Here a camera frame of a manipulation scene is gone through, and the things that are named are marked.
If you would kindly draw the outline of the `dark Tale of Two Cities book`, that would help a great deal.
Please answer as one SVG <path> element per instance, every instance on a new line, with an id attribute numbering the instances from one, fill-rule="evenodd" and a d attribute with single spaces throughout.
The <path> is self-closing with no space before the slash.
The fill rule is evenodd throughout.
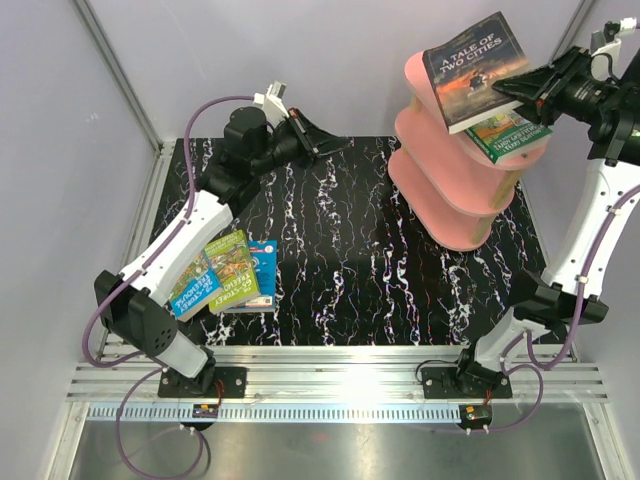
<path id="1" fill-rule="evenodd" d="M 530 65 L 500 11 L 425 50 L 422 62 L 450 134 L 513 109 L 516 102 L 495 91 L 493 84 Z"/>

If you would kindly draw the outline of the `lime 65-storey treehouse book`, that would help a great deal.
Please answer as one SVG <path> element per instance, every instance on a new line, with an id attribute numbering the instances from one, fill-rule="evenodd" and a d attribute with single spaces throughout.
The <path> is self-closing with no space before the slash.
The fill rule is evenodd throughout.
<path id="1" fill-rule="evenodd" d="M 212 314 L 224 312 L 260 295 L 248 241 L 242 230 L 210 242 L 204 251 L 222 287 L 222 291 L 208 304 Z"/>

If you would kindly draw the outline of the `blue paperback book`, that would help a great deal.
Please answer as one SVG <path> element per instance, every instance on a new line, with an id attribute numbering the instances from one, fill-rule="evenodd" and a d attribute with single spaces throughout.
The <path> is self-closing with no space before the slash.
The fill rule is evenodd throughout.
<path id="1" fill-rule="evenodd" d="M 271 313 L 276 307 L 277 242 L 248 242 L 260 294 L 226 310 L 227 313 Z"/>

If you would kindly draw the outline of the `green 104-storey treehouse book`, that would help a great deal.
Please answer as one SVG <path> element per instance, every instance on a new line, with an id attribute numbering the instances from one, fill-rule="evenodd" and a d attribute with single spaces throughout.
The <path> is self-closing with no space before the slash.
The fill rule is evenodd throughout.
<path id="1" fill-rule="evenodd" d="M 545 146 L 553 131 L 508 111 L 471 126 L 464 133 L 493 164 L 499 164 Z"/>

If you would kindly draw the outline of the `blue 26-storey treehouse book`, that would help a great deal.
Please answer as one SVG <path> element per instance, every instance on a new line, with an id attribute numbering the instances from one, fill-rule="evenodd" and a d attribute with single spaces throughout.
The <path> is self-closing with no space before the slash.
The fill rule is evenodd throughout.
<path id="1" fill-rule="evenodd" d="M 213 265 L 202 250 L 178 278 L 169 296 L 174 316 L 187 321 L 222 291 Z"/>

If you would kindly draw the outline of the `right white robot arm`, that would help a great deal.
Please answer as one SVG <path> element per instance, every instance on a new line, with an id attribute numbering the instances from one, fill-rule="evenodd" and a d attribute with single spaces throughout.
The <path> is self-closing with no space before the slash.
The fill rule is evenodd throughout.
<path id="1" fill-rule="evenodd" d="M 591 148 L 577 210 L 558 258 L 541 275 L 518 273 L 509 308 L 486 335 L 461 351 L 450 382 L 475 397 L 507 382 L 509 361 L 526 351 L 535 373 L 569 352 L 579 325 L 601 322 L 604 275 L 639 204 L 639 60 L 621 77 L 596 77 L 596 54 L 573 46 L 551 63 L 496 82 L 526 119 L 551 126 L 562 115 L 588 125 Z"/>

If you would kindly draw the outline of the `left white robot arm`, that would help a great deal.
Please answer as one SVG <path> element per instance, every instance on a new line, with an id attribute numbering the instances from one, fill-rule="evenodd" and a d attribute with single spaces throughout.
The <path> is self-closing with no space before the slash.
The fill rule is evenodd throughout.
<path id="1" fill-rule="evenodd" d="M 95 279 L 102 326 L 161 365 L 179 392 L 209 394 L 217 384 L 216 361 L 210 350 L 185 335 L 167 310 L 171 290 L 205 245 L 259 193 L 261 176 L 289 163 L 312 167 L 348 144 L 296 108 L 279 120 L 254 106 L 233 111 L 221 146 L 182 213 L 119 273 L 103 271 Z"/>

